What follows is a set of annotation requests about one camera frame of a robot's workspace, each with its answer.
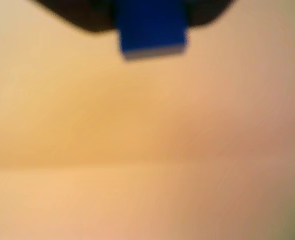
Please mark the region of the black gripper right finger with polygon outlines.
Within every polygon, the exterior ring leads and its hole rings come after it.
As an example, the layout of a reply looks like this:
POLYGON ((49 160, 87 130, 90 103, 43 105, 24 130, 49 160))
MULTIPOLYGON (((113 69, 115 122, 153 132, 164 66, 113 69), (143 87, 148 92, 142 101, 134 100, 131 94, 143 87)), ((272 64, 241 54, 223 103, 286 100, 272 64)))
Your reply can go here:
POLYGON ((211 25, 235 3, 234 0, 187 0, 186 13, 189 28, 211 25))

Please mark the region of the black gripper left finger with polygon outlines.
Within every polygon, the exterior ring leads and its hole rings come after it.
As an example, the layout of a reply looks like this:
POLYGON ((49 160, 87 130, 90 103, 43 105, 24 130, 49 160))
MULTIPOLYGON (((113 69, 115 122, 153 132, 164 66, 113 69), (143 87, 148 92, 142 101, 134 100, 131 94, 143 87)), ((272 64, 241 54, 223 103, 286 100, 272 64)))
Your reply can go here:
POLYGON ((113 0, 35 0, 39 6, 86 32, 101 34, 116 29, 113 0))

